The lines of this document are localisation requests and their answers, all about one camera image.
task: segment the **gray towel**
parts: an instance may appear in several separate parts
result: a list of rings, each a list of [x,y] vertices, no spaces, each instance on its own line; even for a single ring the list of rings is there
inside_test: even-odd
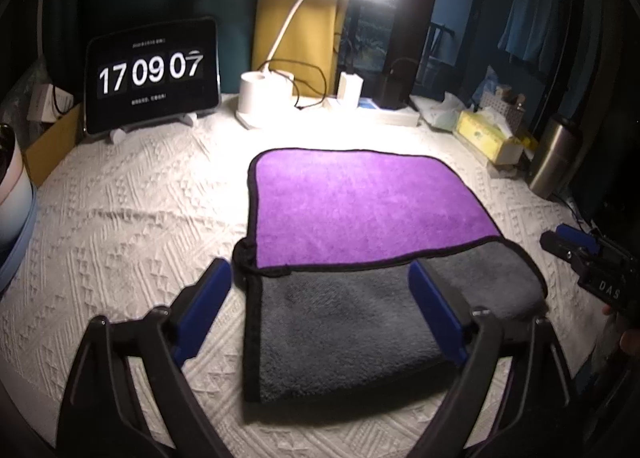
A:
[[[490,308],[499,318],[527,318],[545,310],[542,275],[513,242],[494,237],[428,261],[471,306]],[[260,335],[245,341],[245,359],[253,351],[259,355],[258,362],[250,362],[258,367],[258,384],[245,382],[246,399],[272,402],[352,390],[440,362],[408,289],[409,264],[258,278]],[[259,348],[252,348],[255,342]]]

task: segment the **gooseneck lamp arm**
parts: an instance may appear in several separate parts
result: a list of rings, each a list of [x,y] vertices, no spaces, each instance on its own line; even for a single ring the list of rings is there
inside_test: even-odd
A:
[[[289,15],[287,16],[287,19],[285,19],[284,23],[282,24],[282,28],[280,29],[280,32],[278,32],[278,37],[276,37],[276,40],[274,41],[273,46],[271,47],[271,51],[267,56],[267,61],[264,65],[264,68],[262,69],[263,73],[267,73],[269,71],[269,62],[271,61],[271,59],[273,59],[273,56],[276,54],[276,50],[280,46],[282,37],[287,31],[287,28],[289,27],[289,23],[291,23],[291,19],[293,19],[293,16],[295,15],[300,5],[302,5],[303,1],[305,0],[297,0],[296,3],[294,3],[294,5],[291,7],[291,10],[289,11]]]

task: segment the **digital clock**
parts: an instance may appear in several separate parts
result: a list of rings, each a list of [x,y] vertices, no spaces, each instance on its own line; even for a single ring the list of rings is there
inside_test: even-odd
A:
[[[84,73],[90,135],[210,113],[220,103],[216,23],[190,19],[98,37]]]

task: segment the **desk lamp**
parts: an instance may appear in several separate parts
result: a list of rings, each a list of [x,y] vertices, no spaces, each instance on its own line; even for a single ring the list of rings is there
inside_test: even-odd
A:
[[[269,70],[269,64],[289,27],[291,19],[293,19],[293,16],[303,1],[304,0],[297,0],[291,7],[289,15],[276,36],[262,70],[260,72],[246,72],[241,76],[240,97],[236,116],[238,120],[246,126],[247,122],[254,122],[248,115],[264,115],[265,112],[268,113],[278,108],[290,106],[293,74],[286,72],[275,74]]]

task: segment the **yellow curtain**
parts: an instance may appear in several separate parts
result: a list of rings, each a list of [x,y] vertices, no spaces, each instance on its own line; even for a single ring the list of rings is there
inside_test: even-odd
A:
[[[274,58],[304,61],[318,66],[328,82],[328,92],[334,90],[337,51],[344,14],[349,0],[305,0],[287,29]],[[296,0],[258,0],[252,66],[257,69],[266,60],[280,27]],[[323,90],[317,70],[289,63],[272,63],[272,69],[292,72],[296,79],[307,81],[318,92]],[[299,84],[300,93],[316,96],[306,85]]]

